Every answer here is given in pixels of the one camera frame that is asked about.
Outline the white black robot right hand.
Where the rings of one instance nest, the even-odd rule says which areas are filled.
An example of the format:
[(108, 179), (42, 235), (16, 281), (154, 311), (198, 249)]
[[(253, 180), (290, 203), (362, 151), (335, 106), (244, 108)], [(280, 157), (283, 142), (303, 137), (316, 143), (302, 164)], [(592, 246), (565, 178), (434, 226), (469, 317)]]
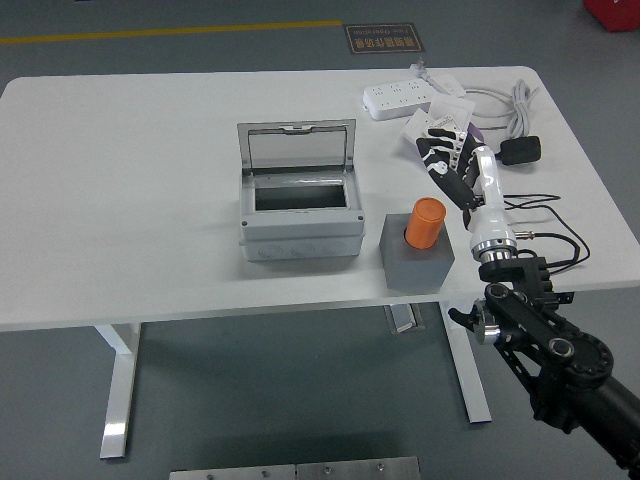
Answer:
[(430, 129), (416, 146), (429, 176), (467, 215), (475, 260), (513, 257), (517, 241), (505, 219), (494, 152), (464, 132), (443, 129)]

